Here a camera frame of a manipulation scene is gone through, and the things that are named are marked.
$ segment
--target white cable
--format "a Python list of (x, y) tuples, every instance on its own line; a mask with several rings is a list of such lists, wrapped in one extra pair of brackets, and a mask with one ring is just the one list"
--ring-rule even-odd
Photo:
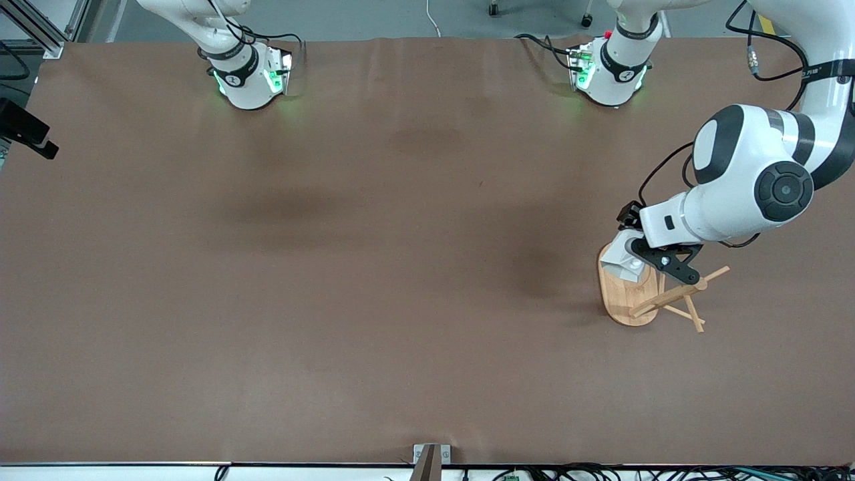
[(668, 22), (668, 16), (667, 14), (665, 14), (665, 10), (659, 10), (657, 15), (659, 15), (659, 21), (662, 23), (662, 36), (667, 39), (670, 39), (671, 24)]
[(115, 36), (119, 34), (119, 25), (121, 24), (121, 17), (125, 14), (125, 7), (127, 7), (127, 0), (120, 0), (119, 8), (116, 9), (113, 18), (113, 26), (110, 27), (107, 38), (104, 40), (108, 44), (115, 42)]
[(433, 28), (436, 29), (436, 36), (442, 37), (442, 33), (439, 31), (439, 25), (433, 21), (433, 17), (430, 16), (430, 0), (425, 0), (425, 11), (427, 12), (427, 17), (430, 19), (430, 22), (433, 23)]
[(228, 21), (226, 20), (226, 16), (222, 14), (222, 10), (220, 10), (220, 6), (216, 4), (217, 0), (211, 0), (210, 3), (211, 3), (211, 6), (214, 7), (214, 10), (216, 10), (216, 13), (222, 19), (222, 22), (226, 24), (226, 28), (228, 28)]

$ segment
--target wooden stick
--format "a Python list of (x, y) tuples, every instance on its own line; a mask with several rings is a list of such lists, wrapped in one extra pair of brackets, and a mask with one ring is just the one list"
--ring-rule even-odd
[(673, 289), (667, 290), (660, 295), (642, 302), (636, 307), (633, 307), (629, 310), (629, 315), (632, 318), (637, 318), (638, 316), (643, 316), (650, 311), (655, 311), (657, 309), (662, 309), (662, 306), (666, 306), (668, 304), (672, 304), (677, 300), (682, 299), (685, 295), (696, 294), (702, 290), (706, 290), (707, 284), (706, 279), (701, 277), (700, 281), (697, 284), (689, 285), (685, 284), (682, 286), (677, 286)]
[(704, 332), (704, 326), (700, 323), (700, 318), (698, 317), (698, 310), (694, 307), (692, 296), (687, 295), (684, 296), (683, 299), (686, 301), (686, 306), (688, 306), (689, 308), (689, 314), (692, 314), (692, 322), (695, 324), (695, 330), (698, 331), (698, 334)]
[(727, 267), (727, 265), (725, 265), (721, 269), (713, 272), (712, 274), (709, 274), (707, 277), (704, 277), (704, 279), (706, 279), (707, 282), (711, 281), (711, 280), (715, 279), (716, 277), (719, 277), (721, 274), (724, 274), (725, 272), (727, 272), (729, 270), (730, 270), (730, 268)]
[[(674, 307), (674, 306), (662, 306), (662, 308), (663, 308), (665, 311), (673, 312), (674, 314), (676, 314), (676, 315), (678, 315), (678, 316), (680, 316), (680, 317), (682, 317), (682, 318), (686, 318), (686, 319), (688, 319), (688, 320), (690, 320), (690, 321), (693, 321), (693, 320), (694, 320), (694, 319), (692, 319), (692, 315), (691, 315), (691, 314), (689, 314), (688, 312), (681, 311), (680, 309), (677, 309), (677, 308), (676, 308), (676, 307)], [(704, 321), (704, 319), (698, 318), (698, 320), (700, 321), (700, 323), (701, 323), (701, 324), (706, 324), (706, 321)]]

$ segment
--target floor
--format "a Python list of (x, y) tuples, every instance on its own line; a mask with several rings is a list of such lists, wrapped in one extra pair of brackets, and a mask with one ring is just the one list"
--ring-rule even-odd
[[(487, 15), (488, 0), (429, 0), (430, 11), (442, 35), (465, 38), (509, 38), (518, 33), (564, 37), (576, 33), (601, 33), (611, 29), (615, 13), (603, 0), (595, 0), (593, 24), (583, 29), (579, 22), (584, 0), (499, 0), (500, 15)], [(719, 0), (691, 10), (668, 13), (675, 37), (727, 35), (724, 21), (739, 0)], [(188, 41), (187, 36), (163, 19), (143, 10), (134, 0), (105, 4), (104, 10), (122, 11), (114, 29), (117, 42)], [(287, 3), (256, 1), (241, 21), (263, 33), (293, 32), (308, 41), (365, 40), (378, 37), (431, 37), (436, 34), (422, 0), (291, 0)], [(114, 16), (104, 15), (108, 20)], [(108, 39), (109, 29), (95, 35)]]

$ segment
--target black cable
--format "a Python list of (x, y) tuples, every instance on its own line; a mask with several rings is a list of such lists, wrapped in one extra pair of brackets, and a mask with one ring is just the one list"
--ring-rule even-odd
[(228, 475), (229, 465), (220, 466), (216, 468), (216, 472), (214, 473), (214, 481), (223, 481)]
[[(208, 0), (211, 7), (214, 7), (214, 0)], [(241, 44), (244, 45), (252, 45), (256, 43), (256, 39), (264, 39), (264, 40), (276, 40), (276, 39), (296, 39), (299, 43), (299, 50), (297, 55), (294, 57), (295, 63), (301, 58), (305, 51), (305, 42), (301, 39), (296, 33), (281, 33), (277, 35), (265, 35), (263, 33), (258, 33), (252, 30), (251, 28), (241, 25), (237, 22), (231, 21), (228, 17), (223, 15), (226, 19), (226, 27), (228, 27), (228, 31), (235, 37)], [(234, 32), (233, 28), (237, 28), (241, 35), (238, 35)]]
[(1, 87), (4, 87), (4, 88), (11, 89), (11, 90), (15, 90), (15, 91), (17, 91), (17, 92), (21, 92), (21, 93), (23, 93), (24, 95), (26, 95), (26, 96), (28, 96), (28, 97), (30, 96), (30, 92), (27, 92), (26, 90), (21, 89), (21, 88), (18, 88), (18, 87), (16, 87), (16, 86), (11, 86), (11, 85), (9, 85), (9, 84), (0, 84), (0, 86), (1, 86)]
[(558, 56), (558, 54), (559, 54), (559, 53), (560, 53), (560, 54), (562, 54), (562, 55), (567, 55), (567, 54), (568, 54), (568, 50), (570, 50), (570, 48), (572, 48), (572, 47), (569, 47), (569, 48), (566, 48), (566, 49), (558, 49), (558, 48), (555, 48), (555, 46), (552, 44), (552, 39), (550, 39), (550, 38), (549, 38), (549, 35), (546, 35), (546, 36), (543, 38), (543, 41), (541, 41), (541, 40), (540, 40), (540, 39), (538, 39), (537, 37), (535, 37), (535, 36), (533, 36), (533, 35), (531, 35), (531, 34), (528, 34), (528, 33), (520, 33), (519, 35), (515, 36), (515, 37), (514, 37), (514, 39), (528, 39), (528, 40), (532, 40), (532, 41), (534, 41), (534, 42), (535, 42), (535, 44), (537, 44), (539, 47), (541, 47), (541, 48), (543, 48), (543, 49), (546, 49), (546, 50), (548, 50), (548, 51), (552, 52), (552, 55), (555, 57), (555, 61), (556, 61), (556, 62), (558, 62), (559, 64), (561, 64), (561, 66), (562, 66), (562, 67), (566, 68), (567, 70), (571, 70), (571, 71), (573, 71), (573, 72), (581, 72), (581, 71), (582, 71), (582, 69), (581, 69), (580, 67), (574, 67), (574, 66), (572, 66), (572, 65), (569, 65), (569, 64), (565, 63), (563, 60), (561, 60), (561, 57), (560, 57), (560, 56)]
[(689, 176), (688, 176), (689, 164), (692, 162), (692, 159), (693, 159), (693, 156), (691, 156), (691, 155), (689, 157), (686, 157), (686, 162), (683, 163), (683, 172), (682, 172), (683, 183), (686, 184), (686, 187), (689, 187), (689, 188), (695, 187), (695, 185), (689, 181)]
[(639, 187), (639, 202), (641, 202), (642, 207), (647, 207), (647, 201), (644, 198), (644, 189), (645, 189), (645, 187), (647, 187), (647, 184), (650, 183), (650, 180), (653, 178), (653, 176), (656, 175), (656, 173), (659, 170), (661, 170), (662, 167), (664, 167), (666, 163), (670, 162), (670, 160), (672, 158), (676, 157), (678, 153), (685, 151), (687, 148), (691, 147), (692, 145), (694, 145), (693, 141), (689, 142), (688, 144), (685, 144), (685, 145), (679, 147), (677, 150), (671, 152), (670, 155), (668, 155), (665, 158), (665, 160), (660, 162), (659, 165), (657, 165), (656, 168), (651, 171), (651, 173), (647, 176), (647, 178), (644, 179), (643, 182), (641, 182), (641, 187)]
[(855, 117), (855, 82), (852, 81), (852, 78), (849, 79), (849, 115)]
[(719, 242), (719, 244), (721, 244), (721, 245), (723, 245), (723, 246), (727, 247), (728, 249), (741, 249), (742, 247), (750, 246), (750, 245), (751, 245), (751, 243), (752, 243), (752, 242), (754, 242), (754, 241), (756, 241), (756, 240), (757, 240), (757, 238), (758, 238), (759, 236), (760, 236), (760, 233), (759, 233), (759, 232), (757, 232), (755, 235), (752, 235), (752, 236), (751, 236), (751, 239), (746, 240), (745, 242), (741, 242), (741, 243), (739, 243), (739, 244), (731, 244), (731, 243), (729, 243), (729, 242), (725, 242), (724, 240), (722, 240), (721, 242)]
[(523, 466), (522, 471), (527, 472), (532, 481), (553, 481), (551, 476), (535, 466)]
[(500, 474), (497, 474), (497, 475), (496, 475), (496, 477), (492, 479), (492, 481), (499, 481), (499, 480), (500, 480), (501, 478), (503, 478), (506, 474), (511, 474), (512, 472), (515, 472), (515, 471), (516, 471), (516, 469), (509, 469), (509, 470), (507, 470), (507, 471), (505, 471), (505, 472), (502, 472), (502, 473), (500, 473)]
[(546, 44), (549, 45), (549, 50), (552, 50), (552, 56), (555, 57), (555, 61), (560, 63), (562, 67), (566, 68), (567, 70), (572, 70), (573, 72), (582, 71), (581, 67), (573, 67), (572, 65), (568, 65), (567, 63), (564, 63), (563, 60), (561, 60), (561, 57), (558, 56), (558, 52), (555, 51), (555, 47), (552, 46), (552, 40), (550, 40), (549, 35), (546, 35), (543, 40), (545, 40)]
[(542, 49), (552, 50), (552, 51), (555, 51), (556, 53), (563, 53), (563, 54), (567, 53), (566, 49), (555, 49), (555, 47), (550, 47), (546, 42), (544, 42), (541, 39), (538, 39), (537, 37), (533, 36), (530, 33), (520, 33), (519, 35), (516, 35), (514, 37), (514, 39), (531, 40), (531, 41), (535, 42), (535, 44), (539, 45), (540, 48), (542, 48)]
[(594, 478), (594, 481), (620, 481), (621, 479), (621, 475), (615, 471), (612, 466), (596, 463), (571, 463), (556, 468), (556, 477), (554, 480), (558, 481), (561, 477), (564, 477), (569, 481), (579, 481), (570, 475), (571, 471), (579, 471), (589, 474)]
[[(734, 19), (736, 18), (736, 15), (738, 15), (738, 14), (739, 14), (739, 12), (740, 12), (740, 11), (742, 11), (742, 9), (743, 9), (747, 4), (748, 4), (748, 0), (742, 0), (742, 3), (740, 3), (740, 4), (739, 4), (739, 6), (738, 6), (738, 7), (736, 7), (736, 10), (734, 10), (734, 12), (733, 12), (732, 14), (730, 14), (730, 17), (728, 18), (728, 21), (726, 21), (726, 22), (724, 23), (724, 26), (725, 26), (729, 31), (731, 31), (731, 32), (744, 33), (745, 35), (756, 35), (756, 36), (758, 36), (758, 37), (762, 37), (762, 38), (764, 38), (764, 39), (774, 40), (775, 42), (778, 42), (778, 43), (780, 43), (780, 44), (784, 44), (784, 45), (786, 45), (786, 46), (787, 46), (787, 47), (789, 47), (792, 51), (794, 51), (794, 52), (796, 53), (796, 55), (797, 55), (797, 56), (799, 56), (799, 61), (800, 61), (800, 62), (801, 62), (801, 64), (802, 64), (802, 69), (807, 68), (810, 64), (809, 64), (809, 63), (808, 63), (808, 61), (807, 61), (807, 56), (805, 55), (805, 51), (804, 51), (804, 50), (802, 50), (802, 49), (801, 49), (801, 47), (799, 47), (799, 46), (798, 46), (798, 45), (796, 45), (795, 43), (791, 42), (790, 40), (787, 40), (787, 39), (785, 39), (785, 38), (783, 38), (783, 37), (779, 37), (779, 36), (777, 36), (777, 35), (772, 35), (772, 34), (770, 34), (770, 33), (766, 33), (766, 32), (757, 32), (757, 31), (753, 31), (753, 30), (746, 30), (745, 28), (740, 28), (740, 27), (735, 27), (735, 26), (734, 26)], [(790, 105), (786, 108), (786, 110), (792, 110), (792, 109), (793, 109), (793, 107), (795, 107), (795, 106), (796, 106), (796, 104), (798, 104), (798, 103), (799, 103), (799, 101), (800, 101), (800, 100), (801, 100), (801, 98), (802, 98), (802, 95), (804, 95), (804, 94), (805, 94), (805, 87), (806, 87), (806, 85), (807, 85), (807, 84), (805, 84), (804, 82), (802, 82), (802, 83), (801, 83), (801, 85), (799, 86), (799, 91), (796, 93), (795, 98), (794, 98), (794, 99), (793, 99), (793, 101), (790, 103)]]
[[(748, 33), (747, 41), (746, 41), (749, 48), (752, 46), (752, 36), (753, 36), (753, 32), (754, 32), (755, 21), (757, 21), (757, 11), (752, 10), (751, 21), (748, 22), (748, 30), (750, 30), (751, 33)], [(790, 70), (789, 72), (785, 72), (783, 74), (775, 75), (774, 77), (763, 77), (760, 74), (754, 74), (754, 73), (752, 73), (752, 75), (754, 76), (755, 79), (760, 80), (761, 82), (771, 82), (771, 81), (775, 81), (775, 80), (786, 79), (790, 75), (798, 74), (802, 70), (804, 70), (803, 67), (794, 68), (794, 69)]]
[(2, 76), (0, 76), (0, 80), (26, 80), (26, 79), (28, 79), (30, 77), (30, 73), (31, 73), (30, 68), (27, 66), (26, 63), (24, 63), (23, 60), (21, 60), (21, 58), (18, 56), (18, 54), (14, 53), (12, 51), (12, 49), (10, 49), (2, 40), (0, 40), (0, 48), (3, 48), (3, 50), (6, 51), (6, 53), (11, 55), (12, 58), (14, 58), (16, 62), (18, 62), (18, 65), (20, 65), (21, 68), (24, 70), (20, 74), (2, 75)]

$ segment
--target cable connector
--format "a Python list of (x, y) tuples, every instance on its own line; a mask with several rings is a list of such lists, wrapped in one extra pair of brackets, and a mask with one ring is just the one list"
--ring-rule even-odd
[(583, 49), (567, 49), (567, 55), (570, 58), (585, 60), (587, 62), (590, 62), (593, 58), (593, 53), (590, 50)]
[(760, 58), (754, 50), (754, 45), (748, 45), (748, 69), (751, 70), (751, 75), (760, 74)]

